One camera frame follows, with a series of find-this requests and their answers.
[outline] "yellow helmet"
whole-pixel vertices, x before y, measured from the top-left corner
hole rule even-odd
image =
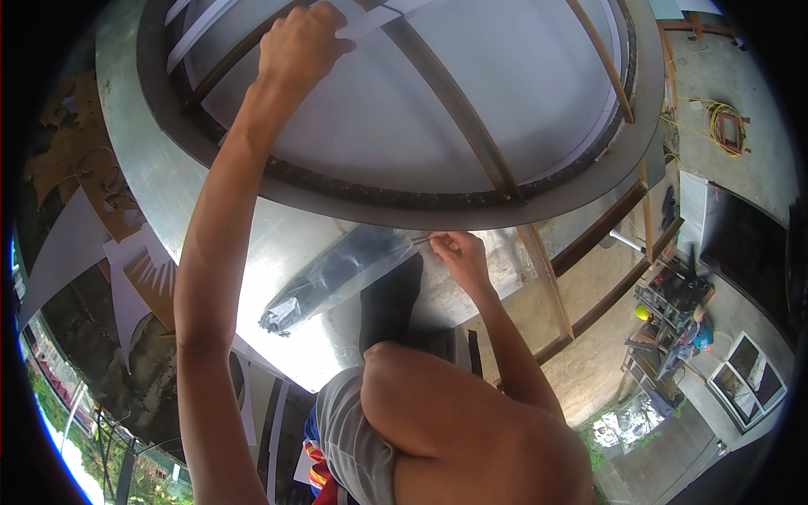
[[[634,309],[634,315],[643,321],[648,321],[648,318],[651,317],[651,312],[649,312],[643,304],[640,304],[637,305],[636,309]]]

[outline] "gray shorts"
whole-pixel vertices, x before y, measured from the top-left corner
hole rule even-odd
[[[317,429],[328,470],[360,505],[395,505],[396,449],[364,417],[360,403],[364,367],[338,373],[317,397]]]

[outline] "window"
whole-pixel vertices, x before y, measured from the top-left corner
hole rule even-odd
[[[730,358],[718,367],[708,384],[742,431],[774,410],[786,392],[780,374],[744,332],[732,346]]]

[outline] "white window frame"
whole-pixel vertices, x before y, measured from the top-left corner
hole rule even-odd
[[[740,346],[743,339],[746,339],[747,341],[749,341],[749,343],[751,343],[753,346],[755,346],[755,349],[757,349],[757,351],[760,353],[760,355],[766,361],[768,366],[774,372],[774,375],[775,375],[775,377],[777,377],[777,380],[780,381],[780,384],[783,386],[783,394],[781,394],[777,398],[777,400],[775,400],[774,403],[769,406],[768,409],[764,408],[763,404],[760,403],[760,401],[757,398],[757,395],[754,394],[754,390],[749,385],[749,383],[746,381],[746,379],[744,379],[741,376],[741,374],[738,372],[738,370],[735,369],[735,366],[733,366],[733,364],[730,363],[730,358],[732,358],[732,355],[738,349],[738,347]],[[746,421],[743,420],[741,415],[735,409],[735,406],[733,405],[732,401],[724,395],[724,393],[721,391],[721,388],[719,388],[718,384],[715,383],[715,378],[724,369],[724,367],[727,367],[732,373],[735,374],[735,376],[743,384],[747,385],[747,387],[750,390],[752,390],[752,399],[755,401],[755,404],[760,409],[760,415],[758,415],[756,418],[752,419],[749,423],[747,423]],[[749,337],[749,335],[747,334],[746,331],[741,331],[738,334],[738,337],[733,342],[732,348],[730,349],[730,353],[727,355],[726,360],[723,360],[721,362],[721,364],[719,364],[716,367],[713,374],[710,375],[710,378],[707,380],[707,386],[713,391],[713,394],[716,396],[716,398],[718,398],[718,400],[722,403],[724,408],[730,413],[730,416],[732,416],[732,419],[741,428],[742,432],[749,431],[753,426],[755,426],[762,419],[764,419],[767,415],[769,415],[773,410],[775,410],[777,408],[778,405],[780,405],[780,402],[782,402],[783,398],[785,398],[785,396],[789,393],[789,387],[786,385],[785,381],[783,380],[782,375],[780,375],[780,372],[777,371],[777,368],[774,366],[774,364],[771,362],[771,360],[769,360],[768,356],[766,356],[766,353],[763,352],[763,349],[760,348],[760,346],[757,344],[757,342],[755,342],[754,340],[752,340]]]

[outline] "hand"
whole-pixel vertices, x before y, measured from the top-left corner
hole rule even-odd
[[[467,231],[436,231],[429,235],[429,243],[438,261],[446,263],[452,278],[474,303],[497,296],[488,277],[486,248],[480,238]]]
[[[256,85],[280,88],[286,99],[299,105],[334,63],[356,48],[352,40],[335,38],[346,24],[345,16],[329,2],[292,9],[261,39]]]

